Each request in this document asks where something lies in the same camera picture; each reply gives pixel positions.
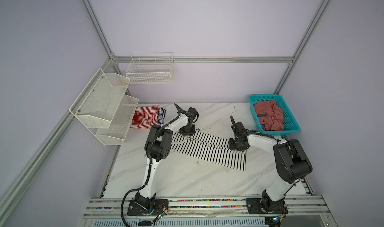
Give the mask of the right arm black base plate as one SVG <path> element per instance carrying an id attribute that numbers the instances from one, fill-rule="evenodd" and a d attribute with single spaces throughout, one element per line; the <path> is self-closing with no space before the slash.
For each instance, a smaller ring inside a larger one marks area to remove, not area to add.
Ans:
<path id="1" fill-rule="evenodd" d="M 285 199 L 272 202 L 267 198 L 247 198 L 246 206 L 249 214 L 287 214 Z"/>

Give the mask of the dusty red tank top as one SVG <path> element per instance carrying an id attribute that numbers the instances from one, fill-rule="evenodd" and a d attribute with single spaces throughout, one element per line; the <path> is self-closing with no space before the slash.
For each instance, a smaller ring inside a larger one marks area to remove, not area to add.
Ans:
<path id="1" fill-rule="evenodd" d="M 284 131 L 284 114 L 275 100 L 254 104 L 257 118 L 265 131 Z"/>

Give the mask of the black white striped tank top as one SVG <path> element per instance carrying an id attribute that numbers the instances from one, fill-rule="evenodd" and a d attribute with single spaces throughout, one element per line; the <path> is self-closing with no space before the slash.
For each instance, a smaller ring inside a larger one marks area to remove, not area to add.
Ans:
<path id="1" fill-rule="evenodd" d="M 179 153 L 238 171 L 246 170 L 246 151 L 231 150 L 229 140 L 197 131 L 194 135 L 173 134 L 171 148 Z"/>

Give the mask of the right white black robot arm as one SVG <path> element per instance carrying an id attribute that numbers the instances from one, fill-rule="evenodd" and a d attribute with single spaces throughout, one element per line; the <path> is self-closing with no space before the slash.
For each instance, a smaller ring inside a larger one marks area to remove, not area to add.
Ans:
<path id="1" fill-rule="evenodd" d="M 312 164 L 297 139 L 280 140 L 272 135 L 248 130 L 233 117 L 230 120 L 234 133 L 234 138 L 229 140 L 231 150 L 244 152 L 250 147 L 257 147 L 274 155 L 277 175 L 262 192 L 260 200 L 260 211 L 271 214 L 283 204 L 292 187 L 313 171 Z"/>

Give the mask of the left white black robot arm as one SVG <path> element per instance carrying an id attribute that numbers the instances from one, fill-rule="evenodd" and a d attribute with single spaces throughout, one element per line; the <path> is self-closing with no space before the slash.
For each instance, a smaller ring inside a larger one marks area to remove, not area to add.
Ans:
<path id="1" fill-rule="evenodd" d="M 167 123 L 152 126 L 145 144 L 146 174 L 142 186 L 136 190 L 135 203 L 147 212 L 151 212 L 155 207 L 156 171 L 162 160 L 166 159 L 171 152 L 173 135 L 177 132 L 187 136 L 196 133 L 195 122 L 199 118 L 198 111 L 193 107 L 188 110 L 178 105 L 175 107 L 177 116 Z"/>

